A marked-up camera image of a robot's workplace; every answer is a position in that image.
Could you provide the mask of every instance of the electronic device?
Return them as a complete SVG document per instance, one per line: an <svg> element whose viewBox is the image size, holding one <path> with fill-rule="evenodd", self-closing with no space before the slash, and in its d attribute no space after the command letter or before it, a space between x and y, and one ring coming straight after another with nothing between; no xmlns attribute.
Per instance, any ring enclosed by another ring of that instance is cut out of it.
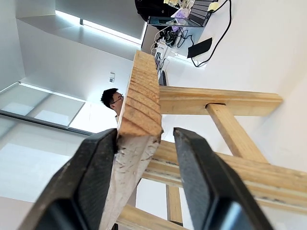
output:
<svg viewBox="0 0 307 230"><path fill-rule="evenodd" d="M210 49L211 45L212 45L212 38L209 38L205 41L190 46L188 48L187 58L193 58L196 57L197 55L207 52Z"/></svg>
<svg viewBox="0 0 307 230"><path fill-rule="evenodd" d="M147 23L150 25L204 27L211 12L209 6L218 0L195 0L187 18L155 17L149 16Z"/></svg>
<svg viewBox="0 0 307 230"><path fill-rule="evenodd" d="M165 74L165 71L164 71L164 70L161 71L161 73L160 73L159 85L167 86L167 83L166 83L166 74Z"/></svg>

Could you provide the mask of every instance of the laptop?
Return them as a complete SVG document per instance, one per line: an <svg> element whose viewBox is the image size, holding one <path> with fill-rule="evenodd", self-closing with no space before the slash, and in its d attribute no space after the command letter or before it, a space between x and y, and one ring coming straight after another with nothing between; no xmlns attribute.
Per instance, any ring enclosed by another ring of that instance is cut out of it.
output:
<svg viewBox="0 0 307 230"><path fill-rule="evenodd" d="M195 0L187 18L155 17L149 16L147 24L182 27L204 27L211 13L207 12L209 5L218 0Z"/></svg>

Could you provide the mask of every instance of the wall outlet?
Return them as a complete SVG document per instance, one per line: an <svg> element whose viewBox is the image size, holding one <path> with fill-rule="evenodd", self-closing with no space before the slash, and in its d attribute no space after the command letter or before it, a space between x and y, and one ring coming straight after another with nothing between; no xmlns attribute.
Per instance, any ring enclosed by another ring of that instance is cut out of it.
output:
<svg viewBox="0 0 307 230"><path fill-rule="evenodd" d="M114 81L115 81L115 73L110 72L109 83L114 83Z"/></svg>

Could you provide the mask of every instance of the wooden beam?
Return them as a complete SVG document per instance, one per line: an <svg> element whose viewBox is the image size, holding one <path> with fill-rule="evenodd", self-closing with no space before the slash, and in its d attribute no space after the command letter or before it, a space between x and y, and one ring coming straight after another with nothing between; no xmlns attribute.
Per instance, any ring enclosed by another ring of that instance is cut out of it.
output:
<svg viewBox="0 0 307 230"><path fill-rule="evenodd" d="M137 51L118 123L118 152L99 229L119 217L161 140L159 85L154 58Z"/></svg>
<svg viewBox="0 0 307 230"><path fill-rule="evenodd" d="M132 230L187 230L170 221L156 217L136 207L126 205L117 223Z"/></svg>
<svg viewBox="0 0 307 230"><path fill-rule="evenodd" d="M183 226L179 188L166 185L167 220Z"/></svg>
<svg viewBox="0 0 307 230"><path fill-rule="evenodd" d="M307 214L306 172L221 153L217 155L239 174L257 200L270 207ZM166 184L182 187L176 156L175 144L162 141L144 175L147 179L160 182L164 182L165 178Z"/></svg>
<svg viewBox="0 0 307 230"><path fill-rule="evenodd" d="M170 186L182 187L181 181L177 181L177 180L173 180L173 179L167 179L167 178L163 177L163 175L157 176L154 172L150 173L150 172L146 171L143 174L142 178L152 180L152 181L156 181L156 182L160 182L160 183L167 184L167 185L170 185Z"/></svg>
<svg viewBox="0 0 307 230"><path fill-rule="evenodd" d="M267 163L265 157L226 105L208 104L206 109L234 156Z"/></svg>
<svg viewBox="0 0 307 230"><path fill-rule="evenodd" d="M208 115L205 106L226 104L234 115L266 116L283 99L275 93L160 86L162 114Z"/></svg>

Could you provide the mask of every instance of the man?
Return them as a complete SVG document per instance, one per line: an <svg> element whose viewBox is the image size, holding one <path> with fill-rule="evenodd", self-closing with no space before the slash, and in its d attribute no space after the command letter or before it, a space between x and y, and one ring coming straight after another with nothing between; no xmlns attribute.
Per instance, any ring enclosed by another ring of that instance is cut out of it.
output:
<svg viewBox="0 0 307 230"><path fill-rule="evenodd" d="M101 97L101 102L108 108L116 112L115 119L118 122L121 107L123 105L124 96L117 92L118 89L112 88L105 90Z"/></svg>

